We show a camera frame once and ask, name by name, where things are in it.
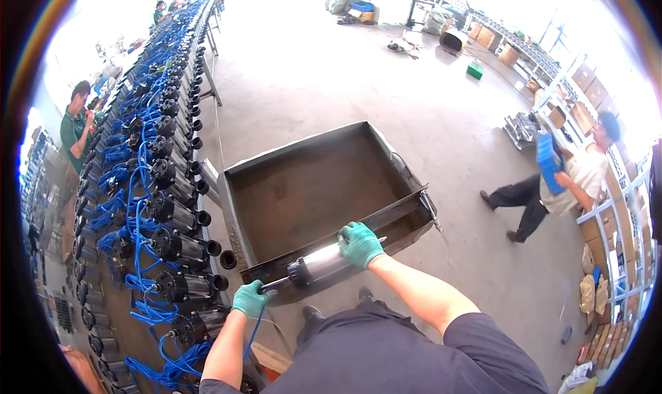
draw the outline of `black hair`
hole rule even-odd
[[[73,88],[73,92],[71,93],[71,100],[73,100],[76,94],[79,94],[81,97],[87,97],[87,95],[89,95],[89,91],[90,91],[89,82],[80,81],[79,83],[76,84],[76,87]]]
[[[611,112],[601,112],[598,114],[598,119],[600,120],[600,124],[604,128],[604,133],[608,138],[613,142],[619,141],[620,124],[618,124],[616,116]]]

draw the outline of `metal tray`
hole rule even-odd
[[[369,122],[329,130],[227,168],[220,204],[244,283],[272,282],[286,266],[337,241],[362,221],[393,255],[438,223],[426,186]],[[348,264],[306,289],[278,288],[270,305],[285,305],[359,273]]]

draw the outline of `green box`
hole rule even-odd
[[[483,67],[476,62],[471,61],[467,67],[467,73],[480,81],[483,77]]]

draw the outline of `forearm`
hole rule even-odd
[[[87,142],[87,134],[89,133],[89,125],[86,125],[83,128],[83,135],[72,145],[70,151],[74,157],[80,158],[83,156],[83,150],[85,149],[85,143]]]
[[[575,199],[579,202],[579,204],[585,208],[586,210],[590,211],[593,208],[593,204],[595,203],[595,200],[586,193],[586,191],[582,190],[577,184],[571,183],[568,186],[568,190],[570,190],[570,193],[575,196]]]
[[[244,368],[242,355],[247,322],[248,318],[242,311],[233,309],[230,312],[204,361],[203,380],[211,378],[239,389]]]
[[[405,266],[390,256],[377,256],[368,265],[423,321],[442,335],[458,316],[480,312],[478,307],[448,283]]]

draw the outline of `blue plastic crate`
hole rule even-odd
[[[375,5],[370,2],[356,2],[352,3],[352,9],[360,12],[372,12],[375,10]]]
[[[551,134],[544,134],[538,137],[538,153],[535,160],[538,162],[540,173],[542,174],[542,178],[545,179],[550,193],[553,195],[562,193],[565,187],[561,187],[556,183],[554,173],[562,171],[563,161],[554,150],[554,139]]]

